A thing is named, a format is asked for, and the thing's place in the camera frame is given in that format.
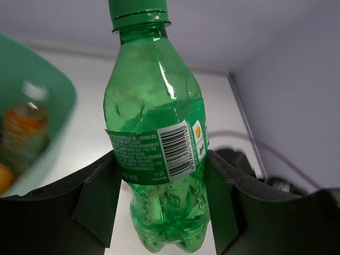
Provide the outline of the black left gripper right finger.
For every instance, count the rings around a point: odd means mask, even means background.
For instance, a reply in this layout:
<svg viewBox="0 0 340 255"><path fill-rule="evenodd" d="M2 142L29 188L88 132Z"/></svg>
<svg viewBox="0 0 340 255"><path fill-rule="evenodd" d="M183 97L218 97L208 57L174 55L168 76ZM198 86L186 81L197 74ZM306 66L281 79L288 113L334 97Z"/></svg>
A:
<svg viewBox="0 0 340 255"><path fill-rule="evenodd" d="M205 184L217 254L339 254L339 189L276 190L213 151Z"/></svg>

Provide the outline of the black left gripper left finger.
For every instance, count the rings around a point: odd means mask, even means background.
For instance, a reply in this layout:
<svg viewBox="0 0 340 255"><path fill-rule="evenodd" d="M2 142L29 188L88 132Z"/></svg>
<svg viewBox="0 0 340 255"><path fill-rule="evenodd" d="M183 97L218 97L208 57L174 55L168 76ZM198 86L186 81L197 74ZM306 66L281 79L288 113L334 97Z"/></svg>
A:
<svg viewBox="0 0 340 255"><path fill-rule="evenodd" d="M120 187L109 152L54 183L1 198L1 254L104 254Z"/></svg>

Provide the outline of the green plastic soda bottle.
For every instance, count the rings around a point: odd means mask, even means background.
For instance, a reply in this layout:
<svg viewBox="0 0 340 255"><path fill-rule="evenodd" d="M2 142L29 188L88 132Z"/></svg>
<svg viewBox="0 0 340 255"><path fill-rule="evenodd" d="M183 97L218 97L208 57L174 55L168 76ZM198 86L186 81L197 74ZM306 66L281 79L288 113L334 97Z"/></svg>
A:
<svg viewBox="0 0 340 255"><path fill-rule="evenodd" d="M143 246L200 249L210 220L201 89L169 41L165 1L110 1L120 50L104 94L106 132Z"/></svg>

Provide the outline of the blue label orange bottle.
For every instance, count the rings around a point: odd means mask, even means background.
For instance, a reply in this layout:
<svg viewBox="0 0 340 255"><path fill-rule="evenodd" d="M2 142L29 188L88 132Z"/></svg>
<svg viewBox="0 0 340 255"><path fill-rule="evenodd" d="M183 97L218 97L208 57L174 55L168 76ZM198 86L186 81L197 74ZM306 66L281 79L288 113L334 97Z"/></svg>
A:
<svg viewBox="0 0 340 255"><path fill-rule="evenodd" d="M14 175L10 169L0 164L0 194L3 194L14 182Z"/></svg>

